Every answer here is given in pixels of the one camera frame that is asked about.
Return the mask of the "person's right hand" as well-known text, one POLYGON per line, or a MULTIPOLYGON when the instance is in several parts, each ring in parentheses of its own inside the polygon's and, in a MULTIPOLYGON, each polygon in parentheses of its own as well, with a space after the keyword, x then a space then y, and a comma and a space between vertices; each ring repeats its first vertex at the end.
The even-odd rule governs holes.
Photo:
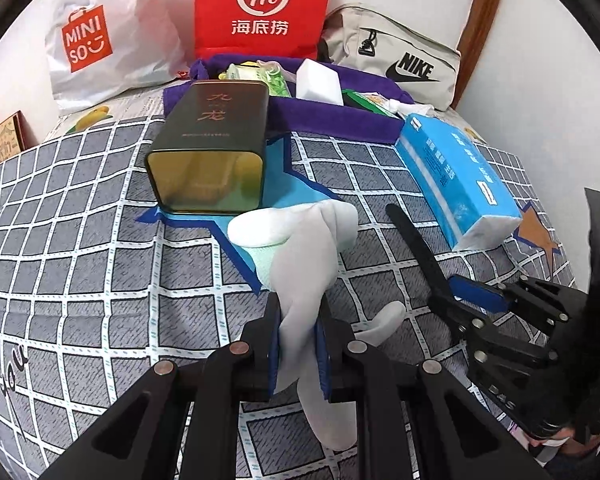
POLYGON ((574 438, 576 435, 576 430, 574 430, 572 427, 562 428, 557 434, 554 434, 554 436, 551 436, 549 439, 545 440, 536 440, 525 432, 522 435, 531 446, 545 445, 549 446, 550 448, 558 448, 562 454, 566 454, 568 456, 585 456, 600 445, 600 434, 591 436, 585 443, 578 442, 574 438))

